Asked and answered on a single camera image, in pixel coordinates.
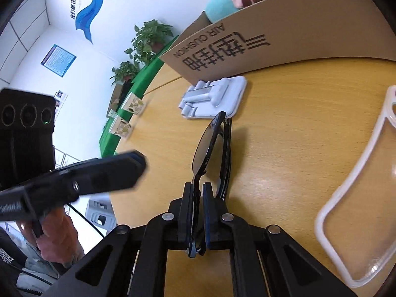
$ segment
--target green leaves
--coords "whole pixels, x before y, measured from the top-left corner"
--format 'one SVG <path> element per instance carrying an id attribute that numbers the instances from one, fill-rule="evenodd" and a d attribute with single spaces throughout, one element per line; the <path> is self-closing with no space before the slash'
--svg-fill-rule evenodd
<path id="1" fill-rule="evenodd" d="M 125 80 L 133 80 L 139 70 L 140 66 L 138 63 L 135 62 L 132 64 L 129 61 L 123 61 L 117 69 L 114 67 L 112 68 L 114 76 L 112 76 L 110 79 L 114 78 L 113 83 L 123 84 Z"/>
<path id="2" fill-rule="evenodd" d="M 145 22 L 141 28 L 135 25 L 136 38 L 131 40 L 132 48 L 125 50 L 125 53 L 129 54 L 129 58 L 134 59 L 134 62 L 144 62 L 148 65 L 156 56 L 152 46 L 155 43 L 165 44 L 168 37 L 173 37 L 171 28 L 171 25 L 164 25 L 155 19 Z"/>
<path id="3" fill-rule="evenodd" d="M 133 61 L 123 61 L 118 68 L 112 68 L 114 83 L 123 84 L 126 80 L 133 80 L 140 70 L 140 63 L 149 65 L 156 57 L 152 46 L 156 43 L 164 44 L 168 37 L 173 37 L 171 25 L 164 25 L 157 20 L 151 20 L 144 23 L 139 28 L 135 25 L 136 37 L 131 40 L 132 48 L 128 48 L 124 53 L 129 55 L 129 59 Z"/>
<path id="4" fill-rule="evenodd" d="M 144 47 L 143 47 L 143 51 L 144 52 L 151 52 L 152 51 L 152 49 L 151 49 L 151 46 L 150 45 L 145 45 Z"/>

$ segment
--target wall poster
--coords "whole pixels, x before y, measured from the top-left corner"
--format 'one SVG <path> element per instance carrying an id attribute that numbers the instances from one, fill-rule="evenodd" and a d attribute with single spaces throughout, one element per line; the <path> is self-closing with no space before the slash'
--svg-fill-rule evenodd
<path id="1" fill-rule="evenodd" d="M 41 64 L 55 74 L 63 77 L 76 58 L 75 55 L 60 46 L 53 45 L 49 53 L 41 61 Z"/>

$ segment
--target wall sign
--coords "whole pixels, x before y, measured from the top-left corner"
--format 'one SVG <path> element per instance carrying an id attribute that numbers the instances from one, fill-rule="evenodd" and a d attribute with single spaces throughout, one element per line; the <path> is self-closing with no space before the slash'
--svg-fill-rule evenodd
<path id="1" fill-rule="evenodd" d="M 75 55 L 58 45 L 53 45 L 49 53 L 41 61 L 41 64 L 55 74 L 63 77 L 75 60 Z"/>
<path id="2" fill-rule="evenodd" d="M 84 31 L 85 38 L 92 43 L 91 23 L 102 8 L 103 0 L 92 0 L 91 4 L 82 9 L 76 16 L 76 30 Z"/>
<path id="3" fill-rule="evenodd" d="M 61 111 L 61 109 L 63 107 L 63 103 L 66 101 L 67 94 L 65 94 L 63 91 L 59 90 L 55 94 L 54 98 L 55 98 L 55 122 L 56 122 L 59 112 Z"/>

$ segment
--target stuffed toy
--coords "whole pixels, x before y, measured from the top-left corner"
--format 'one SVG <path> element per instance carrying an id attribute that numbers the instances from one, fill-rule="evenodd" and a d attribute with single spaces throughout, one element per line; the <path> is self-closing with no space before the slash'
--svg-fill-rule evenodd
<path id="1" fill-rule="evenodd" d="M 254 0 L 210 0 L 205 13 L 209 21 L 215 23 L 253 3 Z"/>

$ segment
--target transparent container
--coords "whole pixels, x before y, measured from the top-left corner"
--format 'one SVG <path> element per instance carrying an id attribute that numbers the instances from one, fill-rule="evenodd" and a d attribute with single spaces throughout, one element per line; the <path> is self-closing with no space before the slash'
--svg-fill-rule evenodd
<path id="1" fill-rule="evenodd" d="M 396 252 L 395 93 L 388 88 L 365 151 L 315 222 L 318 241 L 351 288 L 367 284 Z"/>

